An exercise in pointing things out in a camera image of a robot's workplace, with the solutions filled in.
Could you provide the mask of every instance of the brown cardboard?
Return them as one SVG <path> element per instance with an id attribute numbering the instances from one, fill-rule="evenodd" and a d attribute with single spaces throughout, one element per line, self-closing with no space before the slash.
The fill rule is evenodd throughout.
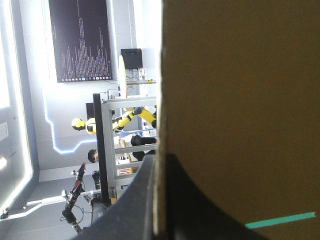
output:
<path id="1" fill-rule="evenodd" d="M 164 1 L 160 144 L 243 224 L 320 212 L 319 29 L 319 1 Z"/>

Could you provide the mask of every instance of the robotic arm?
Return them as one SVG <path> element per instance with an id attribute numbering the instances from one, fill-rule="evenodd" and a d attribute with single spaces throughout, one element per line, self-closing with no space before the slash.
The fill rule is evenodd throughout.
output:
<path id="1" fill-rule="evenodd" d="M 157 116 L 145 109 L 144 106 L 138 106 L 128 109 L 123 115 L 112 120 L 112 129 L 121 131 L 135 116 L 140 116 L 150 123 L 153 128 L 157 125 Z M 89 134 L 96 134 L 96 121 L 94 118 L 90 118 L 87 122 L 80 118 L 75 118 L 72 120 L 71 126 L 77 131 L 86 130 Z"/>
<path id="2" fill-rule="evenodd" d="M 138 106 L 113 120 L 112 128 L 121 131 L 125 127 L 125 125 L 130 123 L 132 118 L 134 118 L 135 116 L 140 116 L 148 123 L 150 123 L 153 128 L 155 128 L 157 125 L 157 116 L 145 109 L 145 107 Z"/>
<path id="3" fill-rule="evenodd" d="M 62 191 L 62 196 L 66 199 L 66 205 L 64 210 L 62 211 L 62 215 L 64 216 L 68 224 L 71 224 L 74 227 L 75 231 L 78 234 L 82 232 L 82 229 L 77 223 L 77 219 L 75 215 L 72 213 L 72 208 L 74 207 L 79 195 L 82 192 L 84 192 L 82 188 L 82 180 L 83 180 L 85 171 L 86 171 L 86 163 L 84 162 L 78 171 L 75 184 L 72 190 L 69 192 L 69 194 L 67 194 L 66 190 Z"/>

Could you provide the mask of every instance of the wall vent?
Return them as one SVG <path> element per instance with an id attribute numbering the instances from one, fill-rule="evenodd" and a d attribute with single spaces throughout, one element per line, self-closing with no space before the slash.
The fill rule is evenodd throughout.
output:
<path id="1" fill-rule="evenodd" d="M 4 122 L 0 124 L 0 141 L 2 141 L 3 139 L 9 137 L 9 133 L 8 133 L 8 123 Z"/>

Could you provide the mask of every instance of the teal light strip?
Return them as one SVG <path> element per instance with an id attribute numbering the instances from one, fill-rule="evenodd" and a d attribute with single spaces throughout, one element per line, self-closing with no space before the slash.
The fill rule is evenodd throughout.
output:
<path id="1" fill-rule="evenodd" d="M 310 219 L 315 217 L 316 217 L 315 212 L 307 212 L 307 213 L 302 213 L 297 215 L 272 218 L 272 219 L 263 220 L 263 221 L 255 221 L 255 222 L 247 223 L 245 226 L 248 229 L 257 229 L 257 228 L 262 228 L 262 227 L 267 227 L 267 226 L 272 226 L 277 224 L 285 224 L 285 223 L 290 223 L 294 221 Z"/>

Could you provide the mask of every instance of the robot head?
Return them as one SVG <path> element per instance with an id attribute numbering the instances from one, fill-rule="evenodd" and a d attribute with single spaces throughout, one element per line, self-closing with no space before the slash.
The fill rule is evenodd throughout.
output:
<path id="1" fill-rule="evenodd" d="M 73 127 L 74 130 L 78 130 L 78 131 L 86 129 L 86 123 L 80 118 L 73 119 L 71 126 Z"/>

